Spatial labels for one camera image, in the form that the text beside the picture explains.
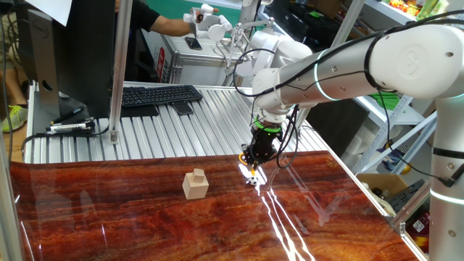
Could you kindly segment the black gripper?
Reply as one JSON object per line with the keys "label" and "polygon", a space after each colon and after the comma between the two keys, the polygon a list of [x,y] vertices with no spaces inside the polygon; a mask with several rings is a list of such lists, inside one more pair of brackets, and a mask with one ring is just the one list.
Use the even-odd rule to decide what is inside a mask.
{"label": "black gripper", "polygon": [[276,147],[273,141],[281,139],[282,130],[272,130],[271,132],[265,129],[252,129],[252,143],[242,144],[243,161],[248,165],[258,165],[266,163],[276,158]]}

